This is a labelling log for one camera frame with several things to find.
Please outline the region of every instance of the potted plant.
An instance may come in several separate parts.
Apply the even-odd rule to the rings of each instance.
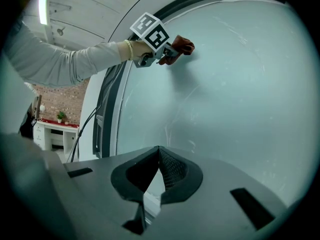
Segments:
[[[56,118],[58,118],[58,123],[60,124],[62,119],[65,117],[65,113],[63,113],[62,111],[59,112],[59,114],[56,115]]]

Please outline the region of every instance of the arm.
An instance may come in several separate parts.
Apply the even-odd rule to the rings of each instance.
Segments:
[[[152,52],[143,41],[130,42],[135,57]],[[14,26],[4,51],[25,82],[49,87],[79,84],[131,56],[125,42],[102,42],[87,49],[65,53],[42,42],[22,22]]]

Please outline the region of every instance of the person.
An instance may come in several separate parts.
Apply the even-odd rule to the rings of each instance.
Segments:
[[[63,52],[41,41],[21,19],[12,27],[3,51],[25,82],[52,88],[77,85],[109,67],[152,53],[142,40],[101,42]]]

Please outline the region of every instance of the scratch mark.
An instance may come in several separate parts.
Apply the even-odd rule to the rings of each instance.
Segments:
[[[262,71],[262,74],[264,74],[264,72],[266,71],[266,70],[265,70],[265,65],[263,64],[263,61],[262,61],[260,55],[258,54],[258,52],[252,50],[250,47],[247,46],[248,40],[245,39],[245,38],[242,36],[242,34],[236,32],[236,31],[235,31],[235,29],[236,29],[235,27],[233,27],[233,26],[229,25],[228,23],[222,21],[219,17],[213,16],[213,18],[216,19],[219,23],[221,23],[221,24],[223,24],[224,26],[226,26],[227,29],[228,29],[230,32],[234,33],[234,34],[238,37],[238,41],[240,42],[240,44],[242,44],[246,49],[248,49],[253,55],[255,55],[255,56],[257,57],[257,59],[259,60],[259,63],[260,63],[260,69],[261,69],[261,71]]]
[[[132,89],[132,90],[131,90],[131,92],[130,92],[130,94],[129,94],[128,98],[126,98],[125,103],[124,103],[124,107],[126,107],[126,106],[127,106],[127,103],[128,103],[128,101],[129,101],[129,99],[130,99],[130,97],[131,97],[131,95],[132,95],[132,92],[133,92],[133,91],[134,91],[134,89]]]
[[[196,143],[194,143],[192,140],[189,139],[188,142],[190,142],[193,145],[192,149],[194,149],[196,147]]]
[[[165,130],[165,137],[166,137],[166,145],[169,147],[169,137],[168,137],[168,129],[167,129],[168,125],[166,124],[164,127]]]
[[[279,191],[282,192],[285,189],[286,183],[283,183],[282,186],[280,187]]]
[[[191,96],[199,87],[200,87],[200,84],[199,84],[197,87],[195,87],[195,88],[189,93],[189,95],[188,95],[187,97],[185,97],[185,99],[180,103],[179,108],[178,108],[178,111],[176,112],[175,117],[174,117],[171,125],[173,125],[173,124],[177,121],[178,115],[179,115],[179,113],[180,113],[180,111],[181,111],[181,109],[182,109],[182,105],[190,98],[190,96]]]
[[[170,134],[169,134],[169,147],[171,147],[171,134],[172,134],[172,127],[171,127]]]

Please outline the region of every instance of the wall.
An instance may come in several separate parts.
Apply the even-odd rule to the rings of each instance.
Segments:
[[[86,79],[81,84],[66,88],[34,85],[33,88],[39,95],[42,95],[41,104],[45,106],[45,111],[40,112],[40,117],[57,121],[56,115],[62,111],[66,115],[63,121],[79,124],[88,83],[89,79]]]

